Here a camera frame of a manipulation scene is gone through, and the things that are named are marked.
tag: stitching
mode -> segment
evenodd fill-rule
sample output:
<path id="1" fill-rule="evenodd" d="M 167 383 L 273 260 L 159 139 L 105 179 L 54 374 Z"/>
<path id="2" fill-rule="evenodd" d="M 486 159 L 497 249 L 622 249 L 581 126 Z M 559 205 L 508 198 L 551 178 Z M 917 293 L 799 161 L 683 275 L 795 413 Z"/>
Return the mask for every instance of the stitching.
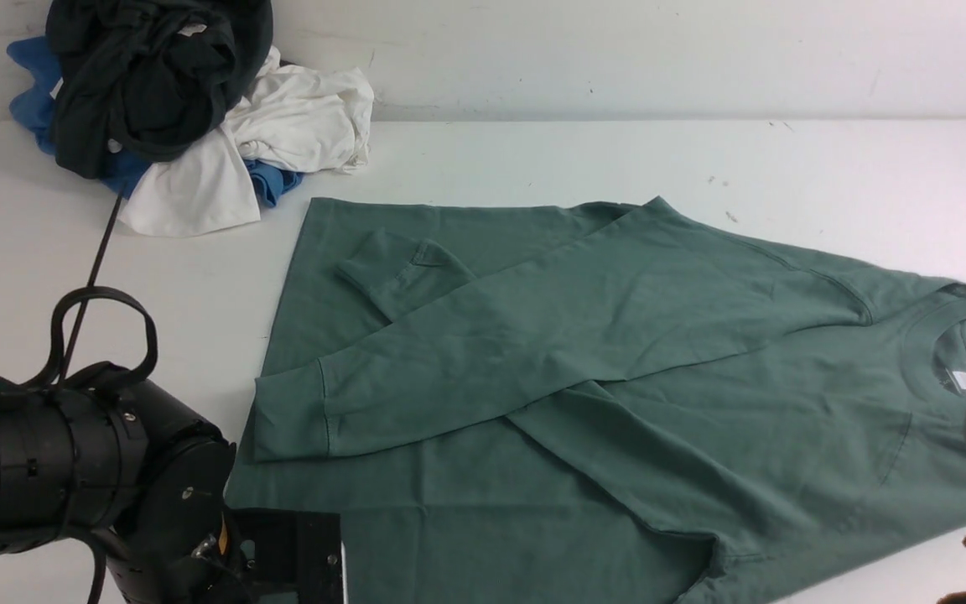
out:
<path id="1" fill-rule="evenodd" d="M 330 416 L 326 413 L 326 371 L 323 370 L 323 359 L 315 359 L 315 366 L 319 367 L 319 387 L 323 391 L 323 400 L 319 404 L 323 406 L 323 425 L 326 428 L 326 456 L 332 456 L 334 441 L 330 438 Z"/>
<path id="2" fill-rule="evenodd" d="M 867 305 L 865 299 L 863 299 L 862 295 L 856 294 L 856 291 L 854 290 L 854 288 L 848 286 L 848 284 L 842 282 L 842 280 L 835 278 L 833 275 L 820 273 L 818 271 L 813 270 L 812 268 L 797 267 L 797 265 L 793 263 L 789 263 L 789 261 L 783 258 L 782 256 L 778 256 L 774 252 L 770 252 L 768 251 L 768 249 L 760 247 L 759 245 L 756 245 L 751 241 L 745 241 L 743 237 L 736 236 L 736 234 L 729 233 L 729 231 L 717 229 L 717 228 L 714 228 L 714 226 L 710 226 L 710 225 L 700 225 L 700 226 L 702 226 L 706 230 L 706 232 L 712 233 L 716 237 L 725 238 L 725 240 L 732 241 L 733 243 L 743 245 L 744 247 L 751 249 L 752 252 L 761 253 L 761 255 L 770 258 L 770 260 L 774 260 L 775 263 L 779 263 L 783 267 L 789 268 L 790 271 L 800 271 L 803 273 L 808 273 L 810 275 L 815 275 L 817 276 L 817 278 L 820 278 L 820 279 L 828 280 L 828 282 L 842 289 L 845 294 L 847 294 L 852 299 L 855 299 L 855 302 L 859 303 L 860 307 L 862 307 L 863 311 L 866 313 L 866 316 L 867 316 L 866 325 L 874 324 L 875 322 L 874 313 L 870 312 L 870 307 Z"/>
<path id="3" fill-rule="evenodd" d="M 398 280 L 402 279 L 407 272 L 413 270 L 413 268 L 416 268 L 417 261 L 423 257 L 426 249 L 427 249 L 427 240 L 422 240 L 421 242 L 419 242 L 419 245 L 417 245 L 417 251 L 415 251 L 415 253 L 413 254 L 413 257 L 410 258 L 407 263 L 405 263 L 405 267 L 402 267 L 402 270 L 398 271 L 396 275 L 392 276 L 392 278 L 390 279 L 387 279 L 386 282 L 383 282 L 381 285 L 387 285 L 392 282 L 398 282 Z"/>
<path id="4" fill-rule="evenodd" d="M 901 442 L 897 444 L 896 450 L 893 451 L 892 458 L 889 459 L 889 466 L 885 468 L 885 474 L 882 475 L 880 481 L 878 481 L 878 486 L 886 484 L 890 474 L 893 474 L 893 469 L 896 467 L 896 462 L 901 458 L 901 450 L 904 448 L 904 444 L 908 442 L 908 433 L 911 432 L 911 425 L 915 422 L 915 414 L 908 414 L 908 424 L 905 424 L 904 432 L 901 432 Z"/>
<path id="5" fill-rule="evenodd" d="M 419 240 L 417 252 L 413 254 L 413 259 L 409 260 L 409 262 L 412 264 L 418 265 L 418 267 L 426 267 L 426 268 L 445 267 L 446 264 L 449 264 L 449 258 L 438 258 L 438 259 L 430 259 L 430 260 L 427 259 L 426 252 L 430 252 L 432 251 L 432 249 L 436 249 L 436 248 L 438 249 L 438 251 L 440 252 L 442 251 L 442 246 L 437 243 L 434 243 L 434 240 L 430 240 L 430 238 L 422 238 L 422 240 Z M 446 255 L 452 256 L 451 253 L 449 252 L 446 252 Z"/>
<path id="6" fill-rule="evenodd" d="M 739 562 L 751 562 L 751 561 L 763 561 L 774 560 L 774 555 L 769 554 L 732 554 L 726 555 L 722 560 L 733 560 Z"/>

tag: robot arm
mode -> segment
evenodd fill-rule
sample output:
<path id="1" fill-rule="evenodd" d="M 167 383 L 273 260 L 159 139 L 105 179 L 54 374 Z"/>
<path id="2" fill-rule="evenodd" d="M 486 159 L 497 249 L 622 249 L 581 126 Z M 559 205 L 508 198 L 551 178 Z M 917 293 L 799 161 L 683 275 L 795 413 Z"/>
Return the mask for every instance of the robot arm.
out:
<path id="1" fill-rule="evenodd" d="M 96 298 L 144 316 L 147 356 L 133 370 L 103 362 L 53 383 L 66 311 Z M 156 360 L 154 323 L 129 295 L 87 287 L 59 302 L 43 370 L 26 383 L 0 377 L 0 554 L 84 540 L 96 555 L 91 603 L 105 565 L 131 604 L 244 603 L 280 592 L 341 604 L 338 516 L 226 508 L 236 445 L 147 379 Z"/>

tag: folded sleeve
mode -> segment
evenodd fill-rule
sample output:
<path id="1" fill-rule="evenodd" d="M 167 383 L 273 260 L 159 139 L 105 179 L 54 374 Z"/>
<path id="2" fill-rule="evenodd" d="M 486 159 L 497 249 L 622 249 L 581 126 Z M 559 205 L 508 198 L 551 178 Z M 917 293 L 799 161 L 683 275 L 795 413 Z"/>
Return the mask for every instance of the folded sleeve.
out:
<path id="1" fill-rule="evenodd" d="M 475 280 L 427 242 L 373 237 L 342 273 L 387 316 L 418 307 L 342 351 L 259 378 L 257 458 L 385 450 L 576 383 L 708 362 L 809 326 L 862 324 L 862 305 L 831 280 L 710 231 L 683 232 L 667 223 L 671 211 L 657 200 Z M 717 241 L 703 253 L 688 237 Z M 391 273 L 393 283 L 444 274 L 427 264 L 449 268 L 440 284 L 383 297 Z M 448 292 L 424 303 L 434 287 Z"/>

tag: ribbed cuff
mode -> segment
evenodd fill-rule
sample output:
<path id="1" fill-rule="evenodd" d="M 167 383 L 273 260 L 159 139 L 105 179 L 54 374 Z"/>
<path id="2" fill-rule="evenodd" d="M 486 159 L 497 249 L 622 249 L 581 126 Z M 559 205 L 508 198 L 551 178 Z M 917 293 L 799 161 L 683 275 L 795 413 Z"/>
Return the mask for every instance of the ribbed cuff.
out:
<path id="1" fill-rule="evenodd" d="M 257 461 L 284 461 L 330 455 L 325 387 L 319 360 L 256 381 Z"/>
<path id="2" fill-rule="evenodd" d="M 379 229 L 368 236 L 356 255 L 338 263 L 338 270 L 360 290 L 372 291 L 413 264 L 422 245 L 412 238 Z"/>

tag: white tabletop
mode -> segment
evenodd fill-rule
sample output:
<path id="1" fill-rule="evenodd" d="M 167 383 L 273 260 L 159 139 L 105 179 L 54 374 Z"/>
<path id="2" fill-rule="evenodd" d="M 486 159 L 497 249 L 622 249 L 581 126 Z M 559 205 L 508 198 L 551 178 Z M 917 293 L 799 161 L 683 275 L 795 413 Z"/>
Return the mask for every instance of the white tabletop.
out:
<path id="1" fill-rule="evenodd" d="M 662 195 L 698 221 L 794 245 L 966 280 L 966 122 L 376 123 L 371 167 L 319 174 L 256 225 L 189 238 L 115 230 L 99 283 L 158 324 L 153 379 L 242 432 L 266 337 L 311 196 L 440 206 L 574 206 Z M 31 378 L 49 313 L 84 285 L 114 195 L 58 169 L 0 126 L 0 374 Z M 137 362 L 142 324 L 93 305 L 73 367 Z M 787 601 L 897 604 L 966 589 L 963 530 Z M 0 601 L 84 601 L 87 550 L 0 557 Z M 106 603 L 122 601 L 112 581 Z"/>

